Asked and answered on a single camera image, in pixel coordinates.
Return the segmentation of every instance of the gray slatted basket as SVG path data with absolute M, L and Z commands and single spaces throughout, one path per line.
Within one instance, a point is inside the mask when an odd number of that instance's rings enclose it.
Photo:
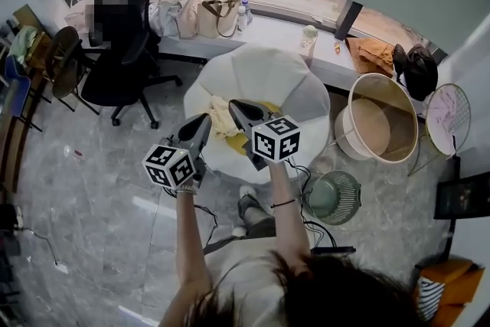
M 361 206 L 361 185 L 343 171 L 312 177 L 302 194 L 305 209 L 327 225 L 341 225 Z

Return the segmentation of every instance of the white bean bag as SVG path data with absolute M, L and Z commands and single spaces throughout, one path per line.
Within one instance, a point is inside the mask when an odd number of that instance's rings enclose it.
M 211 96 L 225 100 L 269 102 L 299 123 L 297 165 L 308 166 L 325 148 L 330 121 L 330 99 L 323 83 L 294 53 L 246 44 L 229 54 L 211 59 L 184 97 L 185 116 L 207 111 Z M 249 159 L 224 140 L 211 135 L 203 149 L 208 168 L 227 180 L 264 185 L 267 168 L 257 171 Z M 288 165 L 290 178 L 297 176 Z

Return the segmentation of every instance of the gray marble floor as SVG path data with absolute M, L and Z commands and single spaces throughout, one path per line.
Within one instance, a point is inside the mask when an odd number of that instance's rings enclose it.
M 175 201 L 153 187 L 140 164 L 152 143 L 184 119 L 182 97 L 199 73 L 194 64 L 167 61 L 164 74 L 178 74 L 184 86 L 150 87 L 146 96 L 160 129 L 152 130 L 137 103 L 123 111 L 121 126 L 110 124 L 110 108 L 100 117 L 85 107 L 71 113 L 54 101 L 42 103 L 30 131 L 15 203 L 26 226 L 48 237 L 68 274 L 54 268 L 43 240 L 28 231 L 18 235 L 22 255 L 12 258 L 22 302 L 35 326 L 155 325 L 178 283 L 175 276 Z M 332 119 L 345 98 L 332 96 Z M 74 155 L 73 150 L 82 156 Z M 421 160 L 432 154 L 424 143 Z M 350 172 L 362 184 L 362 207 L 347 224 L 332 227 L 338 245 L 357 248 L 363 267 L 407 282 L 413 265 L 440 250 L 446 222 L 432 219 L 436 183 L 444 161 L 413 177 L 414 157 L 402 165 L 355 162 L 337 146 L 325 150 L 314 172 Z M 207 174 L 197 196 L 218 216 L 214 240 L 237 225 L 238 185 Z M 261 201 L 270 200 L 266 189 Z M 211 218 L 198 211 L 201 239 Z

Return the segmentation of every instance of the black bag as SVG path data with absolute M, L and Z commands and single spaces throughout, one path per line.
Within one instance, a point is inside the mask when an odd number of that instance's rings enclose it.
M 400 44 L 393 51 L 393 64 L 397 72 L 397 82 L 405 75 L 408 93 L 418 101 L 424 101 L 437 87 L 437 64 L 432 54 L 421 44 L 405 53 Z

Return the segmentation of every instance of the black bracelet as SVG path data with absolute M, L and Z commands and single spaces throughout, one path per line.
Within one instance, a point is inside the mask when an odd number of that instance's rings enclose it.
M 273 204 L 272 206 L 270 206 L 270 208 L 277 208 L 279 206 L 284 206 L 284 204 L 293 203 L 294 201 L 296 201 L 296 199 L 291 199 L 290 201 L 285 201 L 284 203 Z

